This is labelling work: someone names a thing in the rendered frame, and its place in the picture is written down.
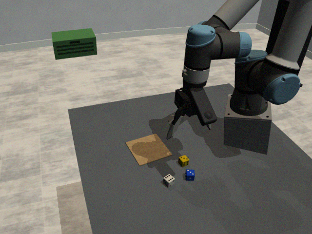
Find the blue die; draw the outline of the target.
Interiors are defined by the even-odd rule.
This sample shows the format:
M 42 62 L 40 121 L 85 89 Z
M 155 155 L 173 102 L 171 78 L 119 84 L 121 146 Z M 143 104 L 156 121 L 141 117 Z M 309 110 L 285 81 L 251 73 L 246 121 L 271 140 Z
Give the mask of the blue die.
M 185 179 L 188 181 L 194 181 L 195 171 L 186 169 Z

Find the white die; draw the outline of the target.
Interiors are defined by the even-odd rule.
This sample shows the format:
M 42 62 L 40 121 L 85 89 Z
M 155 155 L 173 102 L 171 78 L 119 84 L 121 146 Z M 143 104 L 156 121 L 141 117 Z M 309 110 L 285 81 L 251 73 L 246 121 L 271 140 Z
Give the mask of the white die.
M 163 184 L 166 185 L 168 188 L 171 187 L 175 183 L 175 178 L 172 177 L 170 174 L 163 178 Z

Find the tan square mat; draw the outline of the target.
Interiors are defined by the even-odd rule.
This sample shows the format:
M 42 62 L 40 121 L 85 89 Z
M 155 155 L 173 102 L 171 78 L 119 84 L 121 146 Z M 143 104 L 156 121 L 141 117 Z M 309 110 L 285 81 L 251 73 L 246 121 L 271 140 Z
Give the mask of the tan square mat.
M 157 134 L 126 142 L 139 166 L 172 156 Z

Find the yellow die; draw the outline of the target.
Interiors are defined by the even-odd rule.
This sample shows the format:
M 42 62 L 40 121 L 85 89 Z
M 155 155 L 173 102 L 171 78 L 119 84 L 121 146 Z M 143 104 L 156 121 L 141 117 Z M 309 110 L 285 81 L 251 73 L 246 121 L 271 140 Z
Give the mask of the yellow die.
M 181 167 L 187 166 L 189 164 L 189 159 L 186 157 L 186 155 L 179 157 L 178 163 Z

